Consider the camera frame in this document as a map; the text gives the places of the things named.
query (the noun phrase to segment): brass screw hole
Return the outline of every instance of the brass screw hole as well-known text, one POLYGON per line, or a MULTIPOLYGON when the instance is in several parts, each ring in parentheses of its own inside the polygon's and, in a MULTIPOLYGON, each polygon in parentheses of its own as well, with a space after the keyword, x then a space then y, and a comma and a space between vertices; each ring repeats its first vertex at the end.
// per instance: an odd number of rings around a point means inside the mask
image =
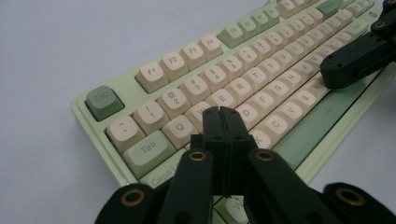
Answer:
POLYGON ((141 189, 126 191, 121 197, 121 203, 127 207, 137 206, 145 199, 145 192, 141 189))
POLYGON ((375 23, 375 27, 376 28, 381 28, 383 26, 385 26, 385 23, 383 21, 378 21, 378 22, 375 23))
POLYGON ((256 153, 256 158, 260 161, 271 161, 274 155, 268 151, 260 151, 256 153))
POLYGON ((335 191, 335 194, 341 201, 353 206, 362 206, 366 203, 364 197, 352 189, 340 188, 335 191))
POLYGON ((206 154, 204 152, 196 151, 190 153, 190 160, 192 161, 204 161, 206 159, 206 154))

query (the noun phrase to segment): keyboard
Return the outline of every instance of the keyboard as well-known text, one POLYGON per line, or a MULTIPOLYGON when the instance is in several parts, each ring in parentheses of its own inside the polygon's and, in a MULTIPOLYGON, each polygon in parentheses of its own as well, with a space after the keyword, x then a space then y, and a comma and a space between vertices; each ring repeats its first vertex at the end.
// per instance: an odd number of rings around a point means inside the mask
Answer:
MULTIPOLYGON (((329 90, 319 66, 367 32, 375 0, 281 0, 79 94, 72 110, 121 186, 156 188, 202 133, 211 106, 238 111, 260 148, 308 183, 391 79, 329 90)), ((247 223, 243 197, 216 197, 214 223, 247 223)))

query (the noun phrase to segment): keyboard frame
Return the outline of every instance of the keyboard frame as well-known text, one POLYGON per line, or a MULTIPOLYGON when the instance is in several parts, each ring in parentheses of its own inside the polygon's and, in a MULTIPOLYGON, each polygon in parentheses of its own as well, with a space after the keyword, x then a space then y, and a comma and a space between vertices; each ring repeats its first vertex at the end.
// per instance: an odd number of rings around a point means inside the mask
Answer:
MULTIPOLYGON (((268 1, 265 6, 268 6, 270 4, 274 4, 274 1, 268 1)), ((318 1, 317 3, 313 4, 311 7, 301 11, 298 13, 296 16, 292 16, 286 20, 283 18, 280 18, 281 22, 284 21, 290 21, 293 18, 299 17, 302 13, 307 12, 310 8, 316 7, 319 4, 323 3, 323 1, 318 1)), ((211 32, 210 34, 213 35, 218 35, 222 28, 219 28, 218 30, 211 32)), ((251 44, 255 39, 259 37, 264 37, 266 36, 269 32, 274 31, 277 26, 275 25, 274 27, 256 35, 255 37, 249 39, 246 41, 243 46, 251 44)), ((188 43, 191 42, 196 42, 201 38, 199 36, 196 39, 193 39, 192 41, 189 41, 188 43)), ((169 90, 171 88, 175 88, 180 86, 187 78, 193 77, 193 76, 198 76, 203 72, 205 68, 207 68, 210 65, 213 64, 218 64, 224 57, 227 57, 228 55, 234 55, 240 48, 235 47, 234 49, 229 49, 226 45, 221 43, 221 47, 223 49, 223 54, 217 57, 216 59, 210 61, 206 65, 200 66, 197 69, 189 72, 187 75, 173 81, 172 83, 166 85, 163 88, 160 88, 159 90, 151 93, 151 94, 146 94, 143 88, 139 86, 139 84, 135 81, 132 80, 132 83, 134 85, 131 85, 131 77, 135 77, 137 74, 138 69, 140 66, 144 65, 141 64, 137 66, 136 68, 127 71, 124 74, 121 74, 119 76, 115 76, 114 78, 110 79, 109 81, 96 85, 83 93, 79 94, 72 103, 72 111, 75 114, 75 117, 78 119, 78 122, 86 132, 86 134, 89 136, 91 141, 93 142, 95 148, 97 149, 98 153, 101 155, 103 158, 104 162, 110 169, 110 172, 115 176, 117 182, 121 185, 128 185, 131 183, 136 183, 138 182, 126 163, 124 162, 122 156, 117 152, 117 150, 114 149, 114 147, 111 145, 110 141, 104 141, 102 139, 107 139, 106 137, 106 128, 110 125, 110 123, 115 120, 116 118, 122 117, 122 116, 127 116, 131 115, 133 112, 136 111, 136 109, 141 106, 143 103, 146 101, 150 100, 157 100, 165 90, 169 90), (86 97, 89 91, 93 90, 94 88, 97 88, 101 85, 107 85, 108 87, 112 88, 115 90, 116 94, 120 97, 122 102, 128 102, 131 100, 130 97, 127 99, 126 97, 123 97, 123 95, 126 94, 131 94, 132 95, 138 95, 139 96, 139 103, 137 104, 132 104, 128 103, 125 104, 125 108, 122 109, 120 112, 116 113, 115 115, 110 116, 107 119, 104 119, 102 121, 96 121, 94 117, 92 116, 91 112, 89 111, 88 107, 85 105, 86 97)), ((179 51, 183 45, 180 47, 169 50, 168 52, 171 51, 179 51)), ((150 62, 158 62, 163 55, 160 55, 156 57, 155 59, 151 60, 150 62)), ((370 105, 374 102, 374 100, 379 96, 379 94, 384 90, 389 83, 389 80, 393 78, 393 74, 390 72, 394 70, 394 66, 390 66, 390 68, 387 68, 385 71, 381 72, 381 76, 368 76, 364 80, 352 85, 349 88, 342 89, 342 90, 332 90, 331 92, 328 93, 327 96, 325 96, 322 101, 329 99, 332 95, 337 95, 337 94, 350 94, 351 92, 355 92, 354 94, 356 97, 359 97, 359 99, 347 110, 347 112, 342 116, 338 122, 334 124, 334 126, 327 132, 326 135, 321 139, 321 141, 314 146, 313 150, 308 153, 307 157, 301 162, 296 167, 293 167, 296 169, 297 175, 299 175, 303 181, 306 183, 309 183, 312 178, 315 176, 315 174, 320 170, 322 165, 326 162, 327 159, 330 158, 330 156, 334 153, 334 151, 338 148, 338 146, 341 144, 341 142, 344 140, 344 138, 347 136, 347 134, 350 132, 350 130, 354 127, 354 125, 359 121, 359 119, 363 116, 365 111, 370 107, 370 105)), ((302 125, 303 123, 307 122, 310 120, 313 116, 315 116, 315 111, 324 109, 321 108, 321 103, 319 103, 313 111, 309 112, 308 115, 302 119, 299 124, 297 124, 296 127, 291 130, 290 133, 297 132, 299 129, 299 126, 304 126, 302 125)))

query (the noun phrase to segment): white background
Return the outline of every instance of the white background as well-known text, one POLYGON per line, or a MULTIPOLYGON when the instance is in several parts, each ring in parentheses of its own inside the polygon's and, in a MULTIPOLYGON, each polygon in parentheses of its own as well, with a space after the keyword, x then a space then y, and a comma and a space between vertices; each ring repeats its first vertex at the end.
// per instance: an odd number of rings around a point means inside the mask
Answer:
MULTIPOLYGON (((73 98, 262 6, 262 0, 0 2, 0 223, 93 223, 118 188, 73 98)), ((396 213, 396 83, 312 186, 344 181, 396 213)))

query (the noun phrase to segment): mounting hole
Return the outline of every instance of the mounting hole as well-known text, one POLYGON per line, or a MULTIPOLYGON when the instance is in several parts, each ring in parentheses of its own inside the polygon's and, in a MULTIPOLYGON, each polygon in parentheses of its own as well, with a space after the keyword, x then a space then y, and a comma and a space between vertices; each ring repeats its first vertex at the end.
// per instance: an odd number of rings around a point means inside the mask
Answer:
POLYGON ((268 151, 259 151, 256 153, 256 158, 260 161, 271 161, 274 155, 268 151))
POLYGON ((192 161, 204 161, 206 159, 206 154, 204 152, 195 151, 190 153, 190 160, 192 161))
POLYGON ((124 206, 137 206, 145 199, 145 192, 141 189, 131 189, 126 191, 121 197, 121 203, 124 206))
POLYGON ((350 205, 362 206, 366 203, 364 197, 353 189, 340 188, 335 191, 337 197, 350 205))
POLYGON ((322 223, 321 216, 316 212, 308 212, 307 214, 305 214, 305 219, 309 223, 315 223, 315 224, 322 223))
POLYGON ((375 27, 376 28, 382 28, 385 26, 385 22, 384 21, 378 21, 375 23, 375 27))
POLYGON ((179 212, 175 215, 176 224, 188 224, 191 222, 191 215, 187 212, 179 212))

